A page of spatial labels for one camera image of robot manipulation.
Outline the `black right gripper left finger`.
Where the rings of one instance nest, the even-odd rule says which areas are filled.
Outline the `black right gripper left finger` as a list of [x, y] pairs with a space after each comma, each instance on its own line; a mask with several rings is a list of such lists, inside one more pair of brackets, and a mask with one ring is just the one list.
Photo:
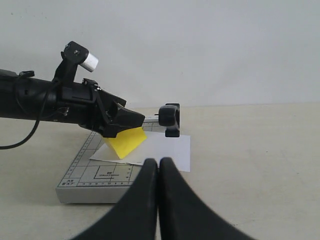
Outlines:
[[123, 197], [74, 240], [153, 240], [157, 224], [158, 165], [146, 159]]

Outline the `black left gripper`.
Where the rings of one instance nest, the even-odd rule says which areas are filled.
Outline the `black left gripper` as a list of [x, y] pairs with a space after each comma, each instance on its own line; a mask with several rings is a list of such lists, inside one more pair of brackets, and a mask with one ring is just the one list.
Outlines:
[[53, 120], [59, 123], [76, 124], [105, 138], [114, 138], [118, 133], [139, 128], [145, 116], [126, 108], [126, 100], [99, 88], [94, 80], [84, 79], [56, 91], [56, 111]]

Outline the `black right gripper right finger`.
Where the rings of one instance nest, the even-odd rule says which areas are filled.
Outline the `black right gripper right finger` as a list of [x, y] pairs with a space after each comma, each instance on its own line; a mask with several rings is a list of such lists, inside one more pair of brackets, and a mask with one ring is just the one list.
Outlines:
[[210, 209], [192, 190], [173, 160], [159, 163], [158, 213], [163, 240], [252, 240]]

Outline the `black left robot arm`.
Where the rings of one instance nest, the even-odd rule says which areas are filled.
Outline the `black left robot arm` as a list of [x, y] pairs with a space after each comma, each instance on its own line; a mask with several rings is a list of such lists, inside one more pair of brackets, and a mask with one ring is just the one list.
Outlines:
[[115, 138], [118, 133], [139, 128], [145, 116], [125, 107], [126, 100], [101, 89], [91, 79], [72, 82], [70, 87], [59, 80], [42, 80], [33, 72], [16, 74], [0, 71], [0, 116], [9, 119], [76, 124]]

